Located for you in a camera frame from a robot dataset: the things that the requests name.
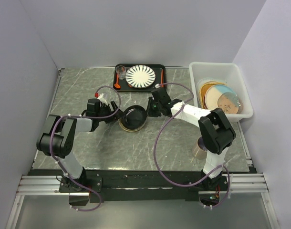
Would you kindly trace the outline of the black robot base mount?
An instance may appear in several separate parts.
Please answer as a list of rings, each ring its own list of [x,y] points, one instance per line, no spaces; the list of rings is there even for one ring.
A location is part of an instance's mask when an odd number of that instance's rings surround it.
[[[228,181],[225,175],[210,179],[206,178],[198,185],[192,183],[204,177],[203,172],[166,171],[165,175],[175,183],[184,184],[177,187],[167,182],[158,171],[130,170],[87,170],[82,184],[96,191],[92,193],[72,183],[68,178],[60,180],[60,193],[85,194],[91,203],[103,201],[134,201],[134,200],[185,200],[198,201],[202,191],[226,191]]]

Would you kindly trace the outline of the orange spoon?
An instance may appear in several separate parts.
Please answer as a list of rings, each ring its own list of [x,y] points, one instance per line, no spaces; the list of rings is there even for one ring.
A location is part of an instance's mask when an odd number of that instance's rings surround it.
[[[114,83],[114,87],[119,90],[121,88],[120,84],[119,84],[119,76],[118,74],[116,75],[116,82]]]

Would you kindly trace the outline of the beige rimmed bottom bowl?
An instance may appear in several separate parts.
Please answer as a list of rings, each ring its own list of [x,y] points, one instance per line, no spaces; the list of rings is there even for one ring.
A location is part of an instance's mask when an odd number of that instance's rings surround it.
[[[144,127],[144,125],[145,125],[145,124],[142,124],[142,125],[139,126],[139,127],[127,128],[127,127],[125,127],[125,126],[122,124],[122,122],[121,122],[120,120],[118,121],[118,123],[119,123],[120,127],[121,127],[124,131],[127,131],[127,132],[137,132],[137,131],[139,131],[140,129],[142,129],[142,128]]]

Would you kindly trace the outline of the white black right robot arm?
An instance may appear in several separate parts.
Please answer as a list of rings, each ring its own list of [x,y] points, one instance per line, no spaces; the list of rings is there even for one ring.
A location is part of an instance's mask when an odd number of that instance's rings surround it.
[[[236,138],[236,133],[220,108],[202,109],[179,99],[171,100],[164,87],[151,92],[148,102],[148,116],[168,116],[170,120],[179,119],[199,128],[207,157],[202,172],[202,186],[212,190],[218,185],[218,176],[223,170],[226,152]]]

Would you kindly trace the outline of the orange fork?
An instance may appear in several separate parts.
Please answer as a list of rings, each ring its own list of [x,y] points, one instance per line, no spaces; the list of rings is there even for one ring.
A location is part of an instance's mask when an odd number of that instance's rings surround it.
[[[164,83],[164,70],[161,69],[161,75],[160,75],[160,84]]]

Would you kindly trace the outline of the black glossy bowl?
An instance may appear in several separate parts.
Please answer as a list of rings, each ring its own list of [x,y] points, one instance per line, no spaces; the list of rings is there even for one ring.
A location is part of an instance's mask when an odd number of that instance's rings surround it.
[[[122,124],[127,128],[139,127],[146,122],[146,110],[140,105],[133,105],[125,109],[126,121]]]

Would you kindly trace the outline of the blue grey plate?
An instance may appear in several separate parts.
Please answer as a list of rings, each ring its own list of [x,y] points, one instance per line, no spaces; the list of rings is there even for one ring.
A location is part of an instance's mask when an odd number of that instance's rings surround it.
[[[210,87],[205,95],[207,109],[214,110],[218,108],[217,101],[219,97],[226,92],[235,93],[231,88],[226,85],[214,85]]]

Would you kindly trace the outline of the black serving tray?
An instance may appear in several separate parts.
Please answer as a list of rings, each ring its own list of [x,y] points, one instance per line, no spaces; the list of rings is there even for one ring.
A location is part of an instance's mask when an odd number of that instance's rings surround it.
[[[114,72],[113,88],[118,92],[149,93],[157,84],[166,83],[166,67],[162,64],[120,63],[115,68],[125,68],[125,78]]]

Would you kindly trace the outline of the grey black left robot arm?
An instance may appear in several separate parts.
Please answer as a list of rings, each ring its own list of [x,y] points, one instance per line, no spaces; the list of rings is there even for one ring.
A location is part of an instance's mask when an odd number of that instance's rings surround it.
[[[63,174],[71,179],[71,187],[81,192],[87,188],[84,167],[73,153],[75,134],[93,132],[100,122],[110,123],[124,117],[115,101],[106,103],[103,99],[88,100],[87,108],[79,115],[48,115],[38,137],[36,147],[46,156],[52,157]]]

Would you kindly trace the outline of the pink beige mug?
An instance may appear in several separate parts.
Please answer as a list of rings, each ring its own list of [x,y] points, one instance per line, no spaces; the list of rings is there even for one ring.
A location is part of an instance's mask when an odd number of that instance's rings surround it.
[[[193,154],[193,157],[195,157],[196,159],[199,159],[199,160],[206,159],[207,148],[205,147],[205,144],[204,144],[202,137],[200,137],[197,140],[197,142],[192,150],[192,154]]]

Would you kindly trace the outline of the white plastic bin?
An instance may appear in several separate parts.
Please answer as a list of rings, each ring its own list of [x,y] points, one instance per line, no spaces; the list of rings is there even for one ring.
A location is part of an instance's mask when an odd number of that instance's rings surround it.
[[[251,118],[254,114],[249,94],[239,67],[234,63],[192,62],[189,65],[189,73],[194,95],[194,105],[200,107],[196,85],[199,80],[207,77],[223,80],[233,89],[243,103],[243,111],[240,114],[227,114],[230,122],[236,123],[243,118]]]

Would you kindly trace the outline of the clear drinking glass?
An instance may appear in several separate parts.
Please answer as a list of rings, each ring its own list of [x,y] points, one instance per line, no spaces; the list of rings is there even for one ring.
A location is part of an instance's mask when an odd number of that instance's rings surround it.
[[[119,80],[124,80],[126,75],[126,67],[123,65],[118,65],[115,68],[116,74]]]

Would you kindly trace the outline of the orange woven pattern plate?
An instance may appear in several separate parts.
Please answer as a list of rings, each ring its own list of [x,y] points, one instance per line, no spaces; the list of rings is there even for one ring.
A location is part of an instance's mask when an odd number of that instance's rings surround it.
[[[203,83],[198,92],[198,95],[199,95],[198,98],[199,98],[199,102],[202,108],[207,109],[206,102],[205,102],[205,95],[206,95],[207,90],[214,85],[226,85],[226,84],[217,82],[217,81],[208,81],[206,83]]]

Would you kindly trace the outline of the dark metallic bowl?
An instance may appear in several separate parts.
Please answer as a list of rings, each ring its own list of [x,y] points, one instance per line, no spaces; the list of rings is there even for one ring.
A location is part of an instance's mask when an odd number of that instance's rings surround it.
[[[242,101],[232,92],[223,93],[219,97],[217,105],[226,114],[240,114],[243,111]]]

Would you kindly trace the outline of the striped white blue plate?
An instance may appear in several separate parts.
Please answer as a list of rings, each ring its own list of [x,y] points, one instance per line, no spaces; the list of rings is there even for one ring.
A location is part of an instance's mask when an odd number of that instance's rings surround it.
[[[156,73],[149,66],[135,65],[126,71],[125,79],[133,88],[143,89],[154,83]]]

